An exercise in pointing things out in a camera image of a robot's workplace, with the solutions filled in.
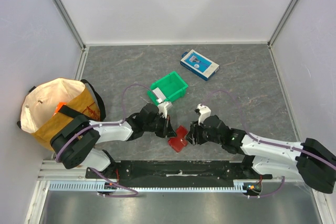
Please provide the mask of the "red card holder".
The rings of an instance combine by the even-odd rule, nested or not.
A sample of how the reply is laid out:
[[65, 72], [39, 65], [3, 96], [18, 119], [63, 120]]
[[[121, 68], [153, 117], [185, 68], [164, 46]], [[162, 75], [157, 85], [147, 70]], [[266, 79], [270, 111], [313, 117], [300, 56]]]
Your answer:
[[188, 130], [184, 126], [180, 125], [176, 129], [176, 137], [172, 137], [168, 140], [169, 146], [179, 153], [184, 147], [188, 145], [188, 141], [185, 139], [187, 134]]

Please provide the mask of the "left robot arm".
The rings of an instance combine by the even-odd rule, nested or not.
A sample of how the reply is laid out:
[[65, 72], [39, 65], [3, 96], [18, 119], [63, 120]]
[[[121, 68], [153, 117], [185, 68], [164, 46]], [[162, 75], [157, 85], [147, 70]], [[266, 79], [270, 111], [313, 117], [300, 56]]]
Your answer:
[[103, 142], [132, 141], [145, 132], [153, 132], [160, 138], [175, 137], [168, 115], [171, 107], [171, 102], [148, 103], [139, 113], [116, 122], [97, 122], [71, 109], [74, 118], [50, 140], [56, 161], [66, 169], [77, 166], [94, 168], [102, 177], [110, 178], [116, 171], [114, 160], [95, 146]]

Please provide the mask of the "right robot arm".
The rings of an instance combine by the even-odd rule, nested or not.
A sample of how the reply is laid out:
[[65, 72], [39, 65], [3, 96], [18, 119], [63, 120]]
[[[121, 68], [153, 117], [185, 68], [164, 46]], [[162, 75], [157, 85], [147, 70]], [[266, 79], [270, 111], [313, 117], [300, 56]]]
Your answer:
[[303, 180], [309, 187], [333, 193], [335, 155], [313, 138], [304, 142], [283, 142], [229, 128], [218, 116], [191, 123], [186, 139], [193, 145], [219, 144], [231, 154], [244, 155], [241, 174], [248, 179], [259, 175]]

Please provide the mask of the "green plastic bin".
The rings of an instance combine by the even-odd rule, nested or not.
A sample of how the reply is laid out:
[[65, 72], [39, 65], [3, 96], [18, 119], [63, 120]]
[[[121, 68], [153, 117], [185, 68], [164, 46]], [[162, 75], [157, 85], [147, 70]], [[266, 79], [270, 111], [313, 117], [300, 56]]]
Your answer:
[[176, 71], [172, 71], [163, 78], [152, 83], [150, 89], [154, 91], [159, 88], [165, 96], [162, 101], [174, 102], [186, 95], [188, 84], [180, 77]]

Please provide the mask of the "white credit card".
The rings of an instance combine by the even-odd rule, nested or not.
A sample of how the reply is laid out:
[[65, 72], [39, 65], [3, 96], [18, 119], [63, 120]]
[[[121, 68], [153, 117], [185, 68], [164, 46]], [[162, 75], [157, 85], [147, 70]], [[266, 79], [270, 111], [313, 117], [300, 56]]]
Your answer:
[[157, 88], [153, 89], [152, 91], [153, 91], [153, 93], [156, 97], [156, 101], [158, 103], [161, 103], [166, 99], [166, 96], [163, 94], [163, 92], [160, 90], [160, 88], [157, 87]]

